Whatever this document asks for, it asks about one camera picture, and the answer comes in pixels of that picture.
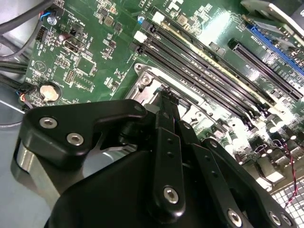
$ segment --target silver screw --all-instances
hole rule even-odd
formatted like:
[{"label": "silver screw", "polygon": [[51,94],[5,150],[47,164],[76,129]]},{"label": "silver screw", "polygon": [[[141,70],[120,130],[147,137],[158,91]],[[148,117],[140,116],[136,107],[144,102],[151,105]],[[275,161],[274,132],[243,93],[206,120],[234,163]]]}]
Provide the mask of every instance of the silver screw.
[{"label": "silver screw", "polygon": [[141,70],[142,69],[142,66],[141,65],[137,65],[136,66],[136,70]]},{"label": "silver screw", "polygon": [[81,144],[84,143],[84,138],[80,134],[77,134],[77,133],[68,134],[66,137],[66,140],[74,146],[80,146]]},{"label": "silver screw", "polygon": [[280,219],[279,219],[273,212],[269,212],[269,216],[270,216],[271,220],[272,220],[277,226],[280,226],[280,225],[281,225]]},{"label": "silver screw", "polygon": [[281,214],[282,219],[290,226],[292,226],[292,222],[290,221],[290,219],[285,215],[285,214]]},{"label": "silver screw", "polygon": [[211,146],[213,146],[215,148],[217,148],[217,146],[218,146],[213,140],[210,141],[210,144],[211,144]]},{"label": "silver screw", "polygon": [[236,226],[236,227],[241,227],[242,226],[242,219],[241,217],[234,211],[234,210],[228,210],[228,217],[231,220],[231,222]]},{"label": "silver screw", "polygon": [[137,111],[140,111],[140,112],[143,110],[139,105],[135,105],[134,108],[135,108]]},{"label": "silver screw", "polygon": [[173,188],[166,187],[163,190],[163,195],[169,201],[169,203],[176,204],[179,201],[179,196]]},{"label": "silver screw", "polygon": [[142,84],[144,86],[147,86],[151,82],[150,78],[148,76],[142,77]]},{"label": "silver screw", "polygon": [[49,16],[47,17],[47,22],[48,24],[54,26],[57,24],[57,19],[55,17]]},{"label": "silver screw", "polygon": [[57,127],[58,123],[55,119],[51,117],[43,117],[39,120],[39,124],[43,128],[53,129]]},{"label": "silver screw", "polygon": [[184,123],[184,126],[185,126],[187,129],[191,129],[191,126],[190,126],[188,123]]},{"label": "silver screw", "polygon": [[167,119],[170,118],[169,115],[166,112],[163,113],[163,116],[166,117]]}]

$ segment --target ram slot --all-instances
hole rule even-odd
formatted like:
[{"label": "ram slot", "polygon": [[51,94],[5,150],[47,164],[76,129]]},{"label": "ram slot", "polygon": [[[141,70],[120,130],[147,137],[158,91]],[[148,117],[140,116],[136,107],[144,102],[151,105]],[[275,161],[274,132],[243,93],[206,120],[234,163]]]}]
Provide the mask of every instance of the ram slot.
[{"label": "ram slot", "polygon": [[249,51],[240,42],[232,40],[229,42],[228,46],[248,65],[258,71],[264,78],[269,80],[274,86],[276,86],[286,95],[290,96],[293,100],[298,101],[303,97],[303,95],[299,91],[297,91],[280,75],[275,73],[270,67],[263,63],[255,54]]},{"label": "ram slot", "polygon": [[183,61],[189,62],[192,66],[194,66],[202,73],[213,78],[215,77],[221,83],[221,85],[224,86],[225,90],[228,88],[230,89],[230,91],[234,91],[234,93],[237,94],[239,97],[243,97],[243,99],[247,103],[257,107],[257,109],[260,112],[264,112],[265,109],[267,109],[267,107],[264,104],[262,104],[258,99],[256,99],[250,93],[248,93],[245,89],[240,87],[237,83],[235,83],[232,80],[228,80],[227,77],[219,70],[217,70],[215,67],[208,66],[205,60],[203,60],[203,62],[199,62],[182,49],[179,49],[179,51],[175,51],[172,48],[166,46],[164,43],[162,43],[159,40],[155,40],[153,38],[150,39],[152,44],[158,46],[159,48],[163,48],[163,50],[166,50],[166,52],[168,51],[171,52],[174,56],[182,56]]},{"label": "ram slot", "polygon": [[205,83],[208,84],[209,89],[212,89],[216,91],[218,94],[220,94],[222,97],[226,97],[227,99],[233,101],[236,105],[238,105],[238,108],[240,108],[244,113],[248,113],[252,119],[257,118],[258,114],[252,107],[246,105],[243,100],[227,92],[227,88],[225,88],[221,84],[215,84],[214,81],[211,79],[211,77],[206,76],[205,72],[200,72],[199,69],[189,64],[182,57],[180,57],[178,53],[175,53],[171,48],[165,46],[163,43],[155,39],[151,39],[150,43],[153,44],[157,49],[165,52],[168,56],[179,62],[179,64],[182,66],[181,68],[184,69],[184,74],[190,73],[189,76],[190,77],[194,76],[194,79],[198,83],[200,83],[199,80],[204,81]]},{"label": "ram slot", "polygon": [[185,73],[183,70],[181,70],[177,65],[169,62],[166,58],[164,58],[159,53],[153,51],[150,48],[147,48],[145,45],[138,46],[135,43],[130,44],[130,49],[133,51],[136,51],[137,53],[145,54],[151,59],[157,61],[160,65],[165,67],[165,69],[169,70],[169,72],[175,76],[178,76],[182,78],[188,85],[190,85],[195,91],[197,91],[199,94],[204,95],[207,97],[210,101],[213,101],[217,103],[218,105],[224,107],[229,112],[231,112],[233,115],[237,116],[241,120],[248,120],[248,117],[244,115],[241,111],[239,111],[237,108],[235,108],[233,105],[231,105],[227,100],[225,100],[223,97],[219,96],[218,94],[214,93],[213,91],[209,91],[207,88],[205,88],[202,85],[199,85],[194,79],[191,77],[184,76]]},{"label": "ram slot", "polygon": [[[184,44],[183,42],[181,42],[180,40],[178,40],[176,37],[174,37],[169,31],[159,27],[158,25],[154,25],[149,23],[148,21],[144,21],[144,23],[142,24],[142,27],[154,34],[155,36],[159,36],[160,38],[174,44],[176,47],[178,47],[179,49],[183,50],[185,53],[188,53],[189,55],[192,56],[193,59],[195,59],[196,61],[198,61],[200,64],[206,66],[207,68],[214,68],[214,66],[210,63],[208,63],[206,60],[204,60],[198,53],[196,53],[195,51],[191,50],[186,44]],[[200,48],[204,49],[204,51],[206,51],[206,49],[204,48],[204,46],[199,45],[200,42],[196,41],[194,42],[194,38],[191,37],[191,35],[187,34],[187,32],[185,32],[182,28],[180,30],[178,30],[178,32],[176,32],[179,36],[182,36],[181,34],[186,34],[183,37],[188,37],[188,39],[186,39],[189,43],[191,44],[196,44],[197,46],[199,46]],[[208,52],[208,55],[210,57],[212,57],[212,59],[214,58],[213,56],[211,56],[211,53]],[[233,72],[229,73],[229,74],[225,74],[225,77],[227,78],[232,78],[233,80],[236,80],[239,82],[239,84],[241,84],[241,86],[243,86],[244,88],[247,88],[248,91],[251,91],[251,93],[255,94],[256,97],[259,97],[263,100],[265,100],[271,107],[273,107],[273,105],[275,104],[275,101],[262,89],[260,89],[257,85],[255,85],[253,82],[251,82],[247,77],[243,76],[242,74],[240,74],[236,69],[234,69],[231,66],[228,66],[228,64],[221,59],[221,64],[224,65],[225,67],[229,68],[230,70],[233,69]]]}]

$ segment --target pcie slot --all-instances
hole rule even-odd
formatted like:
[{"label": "pcie slot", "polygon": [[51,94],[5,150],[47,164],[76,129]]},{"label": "pcie slot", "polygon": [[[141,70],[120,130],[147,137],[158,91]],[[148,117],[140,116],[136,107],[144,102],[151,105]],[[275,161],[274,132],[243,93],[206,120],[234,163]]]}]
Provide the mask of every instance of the pcie slot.
[{"label": "pcie slot", "polygon": [[205,81],[208,83],[208,87],[216,91],[218,94],[220,94],[223,97],[227,97],[229,100],[233,101],[235,104],[238,105],[240,109],[242,109],[243,112],[248,113],[251,118],[256,118],[257,114],[253,108],[246,105],[242,100],[237,98],[236,96],[231,95],[229,92],[227,92],[227,88],[224,88],[221,84],[215,84],[211,77],[203,75],[204,72],[200,72],[199,69],[194,67],[193,65],[187,63],[178,53],[175,53],[173,50],[171,50],[169,47],[164,45],[163,43],[151,39],[150,43],[152,43],[154,46],[156,46],[158,49],[166,52],[170,57],[174,58],[176,61],[179,62],[179,64],[182,66],[183,69],[185,69],[185,73],[191,73],[193,76],[197,76],[199,79]]},{"label": "pcie slot", "polygon": [[[163,29],[157,25],[150,24],[147,21],[144,21],[144,23],[142,24],[142,27],[145,30],[149,31],[150,33],[157,35],[157,36],[161,37],[162,39],[165,39],[166,41],[174,44],[176,47],[178,47],[179,49],[183,50],[185,53],[190,55],[192,59],[199,62],[201,65],[207,67],[208,69],[214,69],[214,67],[210,63],[208,63],[206,60],[204,60],[202,57],[200,57],[197,53],[195,53],[193,50],[191,50],[189,47],[187,47],[184,43],[182,43],[181,41],[176,39],[172,34],[170,34],[165,29]],[[224,60],[221,61],[221,63],[223,63],[225,66],[227,66],[227,63]],[[275,101],[264,90],[259,88],[257,85],[255,85],[253,82],[251,82],[245,76],[242,76],[241,74],[239,74],[237,72],[237,70],[234,69],[233,67],[229,67],[229,68],[234,70],[233,73],[236,76],[236,78],[238,78],[238,80],[242,81],[249,88],[251,88],[253,91],[255,91],[260,96],[262,96],[270,104],[272,104],[272,105],[275,104]]]},{"label": "pcie slot", "polygon": [[239,117],[241,120],[248,119],[241,111],[239,111],[234,106],[229,104],[226,100],[224,100],[218,94],[213,93],[212,91],[209,91],[207,88],[205,88],[202,85],[198,85],[198,83],[191,77],[185,77],[184,76],[185,73],[182,70],[180,70],[180,68],[178,66],[176,66],[175,64],[166,60],[159,53],[153,51],[150,48],[147,48],[145,45],[137,46],[134,43],[131,43],[130,49],[132,49],[133,51],[137,51],[139,54],[146,54],[151,59],[157,61],[163,67],[168,69],[171,73],[182,78],[186,83],[191,85],[196,91],[205,95],[209,100],[214,101],[218,105],[226,108],[229,112],[231,112],[233,115]]},{"label": "pcie slot", "polygon": [[236,40],[230,41],[228,44],[230,49],[237,54],[241,59],[243,59],[248,65],[253,69],[261,73],[263,77],[273,83],[278,89],[283,93],[290,96],[295,101],[298,101],[303,97],[303,95],[297,91],[292,85],[275,73],[271,68],[269,68],[265,63],[263,63],[255,54],[244,47],[240,42]]},{"label": "pcie slot", "polygon": [[262,33],[260,33],[255,26],[248,25],[248,30],[257,37],[260,41],[262,41],[269,49],[275,52],[285,63],[290,65],[292,69],[297,71],[302,77],[304,77],[304,71],[291,60],[287,55],[285,55],[280,49],[276,48],[269,39],[267,39]]},{"label": "pcie slot", "polygon": [[250,93],[248,93],[245,89],[240,87],[237,83],[235,83],[234,81],[228,80],[227,77],[224,74],[222,74],[220,71],[218,71],[216,68],[214,68],[213,66],[208,66],[205,61],[204,61],[204,63],[201,63],[201,62],[197,61],[195,58],[193,58],[191,55],[189,55],[187,52],[185,52],[181,49],[179,49],[179,53],[177,53],[175,50],[166,46],[159,40],[155,40],[155,39],[151,38],[151,43],[166,52],[171,52],[175,57],[185,56],[182,59],[183,62],[184,61],[191,62],[191,65],[194,66],[199,71],[201,71],[202,73],[212,76],[212,77],[216,77],[217,80],[222,83],[222,86],[221,86],[222,88],[223,88],[223,85],[225,85],[224,89],[226,89],[226,90],[228,89],[228,90],[234,91],[235,93],[239,94],[239,96],[242,96],[243,99],[245,99],[248,103],[257,107],[257,109],[260,112],[265,111],[266,108],[265,108],[264,104],[262,104],[259,100],[257,100]]}]

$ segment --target cable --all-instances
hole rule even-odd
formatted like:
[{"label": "cable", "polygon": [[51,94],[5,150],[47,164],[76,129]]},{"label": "cable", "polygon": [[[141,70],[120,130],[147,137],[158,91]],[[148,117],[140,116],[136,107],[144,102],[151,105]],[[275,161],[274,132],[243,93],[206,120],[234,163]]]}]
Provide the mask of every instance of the cable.
[{"label": "cable", "polygon": [[11,68],[17,68],[17,69],[27,69],[28,65],[24,63],[15,63],[15,62],[9,62],[9,61],[0,61],[0,67],[11,67]]},{"label": "cable", "polygon": [[43,20],[43,18],[44,18],[45,16],[48,16],[48,15],[50,15],[50,14],[51,14],[51,13],[48,12],[48,13],[45,13],[45,14],[41,15],[41,16],[40,16],[40,20]]},{"label": "cable", "polygon": [[293,201],[293,199],[297,196],[297,193],[298,193],[298,186],[296,184],[296,176],[295,176],[294,158],[291,155],[287,145],[285,145],[285,150],[286,150],[287,154],[289,154],[289,156],[290,156],[291,172],[292,172],[293,180],[294,180],[294,192],[293,192],[292,196],[288,199],[284,208],[286,208],[288,206],[288,204],[290,204]]},{"label": "cable", "polygon": [[[17,52],[20,49],[2,35],[0,35],[0,43],[7,46],[12,52]],[[29,62],[29,57],[27,57],[24,53],[20,54],[18,57],[26,63]]]},{"label": "cable", "polygon": [[6,60],[6,59],[10,59],[10,58],[14,58],[16,56],[19,56],[21,55],[29,46],[30,44],[34,41],[34,39],[36,38],[37,34],[39,33],[39,30],[42,26],[42,21],[39,20],[32,35],[29,37],[28,41],[24,44],[24,46],[17,52],[11,54],[11,55],[8,55],[8,56],[1,56],[0,57],[0,61],[3,61],[3,60]]},{"label": "cable", "polygon": [[7,33],[18,26],[22,25],[26,21],[38,15],[40,12],[46,10],[54,3],[54,0],[44,0],[40,4],[26,11],[25,13],[19,15],[18,17],[9,20],[0,25],[0,35]]},{"label": "cable", "polygon": [[16,68],[11,68],[11,67],[6,67],[6,66],[4,66],[4,67],[0,66],[0,71],[20,74],[20,75],[25,75],[27,72],[26,69],[16,69]]},{"label": "cable", "polygon": [[11,124],[0,124],[0,128],[9,128],[9,127],[15,127],[19,126],[22,123],[22,121],[17,123],[11,123]]}]

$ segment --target green circuit board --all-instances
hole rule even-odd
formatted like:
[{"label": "green circuit board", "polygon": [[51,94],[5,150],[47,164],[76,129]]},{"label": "green circuit board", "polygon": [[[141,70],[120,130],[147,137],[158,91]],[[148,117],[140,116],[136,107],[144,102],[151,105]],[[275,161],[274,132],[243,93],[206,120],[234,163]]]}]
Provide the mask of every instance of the green circuit board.
[{"label": "green circuit board", "polygon": [[[240,73],[269,94],[277,94],[280,110],[288,114],[286,123],[296,131],[303,131],[304,100],[295,102],[276,91],[274,85],[228,47],[231,39],[240,41],[304,94],[303,75],[250,33],[242,18],[247,12],[239,0],[56,0],[55,3],[64,13],[54,26],[44,20],[47,35],[44,42],[35,43],[26,81],[36,86],[50,81],[60,87],[62,95],[58,101],[46,102],[36,91],[28,96],[32,104],[64,105],[125,98],[138,77],[134,64],[158,66],[147,56],[139,56],[129,49],[135,33],[141,30],[138,16],[152,20],[155,12],[160,12],[181,24],[182,14],[188,20],[183,25],[188,33],[210,49],[214,48],[211,43],[215,44],[220,48],[217,54]],[[75,35],[82,46],[78,53],[68,50],[59,39],[72,29],[80,31]],[[231,113],[225,109],[211,106],[217,119],[231,119]],[[198,124],[195,130],[200,137],[209,131],[203,124]]]}]

